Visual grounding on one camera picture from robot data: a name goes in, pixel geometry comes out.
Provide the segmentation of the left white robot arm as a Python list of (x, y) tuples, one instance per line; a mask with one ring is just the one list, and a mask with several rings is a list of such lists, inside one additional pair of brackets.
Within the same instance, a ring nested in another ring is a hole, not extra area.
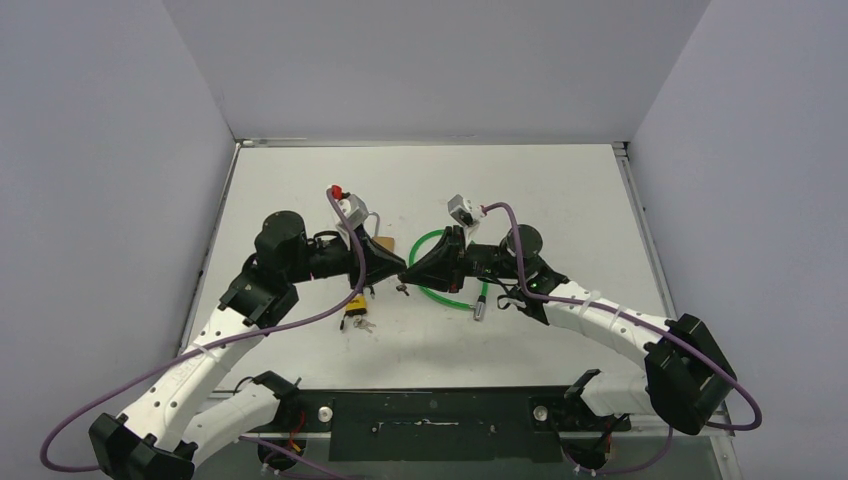
[(100, 470), (112, 479), (190, 479), (210, 456), (263, 425), (297, 420), (295, 385), (266, 371), (234, 397), (202, 403), (232, 368), (293, 309), (299, 283), (347, 276), (354, 292), (402, 273), (406, 263), (375, 242), (354, 214), (335, 232), (308, 236), (302, 217), (267, 217), (255, 252), (230, 283), (190, 350), (138, 400), (89, 428)]

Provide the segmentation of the silver cable lock barrel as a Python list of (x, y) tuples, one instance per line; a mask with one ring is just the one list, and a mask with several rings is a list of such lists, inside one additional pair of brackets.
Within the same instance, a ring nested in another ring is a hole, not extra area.
[(485, 295), (480, 295), (477, 298), (472, 310), (472, 318), (476, 322), (480, 322), (483, 320), (486, 312), (487, 305), (487, 297)]

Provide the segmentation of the yellow black padlock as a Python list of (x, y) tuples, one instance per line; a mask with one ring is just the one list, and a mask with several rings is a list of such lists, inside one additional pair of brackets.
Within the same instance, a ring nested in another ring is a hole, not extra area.
[(366, 286), (361, 292), (353, 297), (345, 306), (345, 317), (365, 317), (368, 314), (368, 300), (375, 297), (372, 286)]

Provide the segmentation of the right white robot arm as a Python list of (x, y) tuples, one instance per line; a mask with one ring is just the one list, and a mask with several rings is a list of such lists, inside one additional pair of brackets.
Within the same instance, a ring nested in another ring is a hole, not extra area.
[(669, 319), (614, 303), (551, 268), (542, 246), (529, 225), (509, 231), (498, 245), (469, 243), (462, 228), (448, 227), (400, 279), (445, 293), (458, 292), (468, 278), (498, 284), (500, 308), (580, 334), (641, 368), (634, 376), (595, 373), (577, 387), (565, 402), (577, 428), (618, 414), (656, 415), (689, 435), (711, 426), (738, 380), (706, 324), (689, 314)]

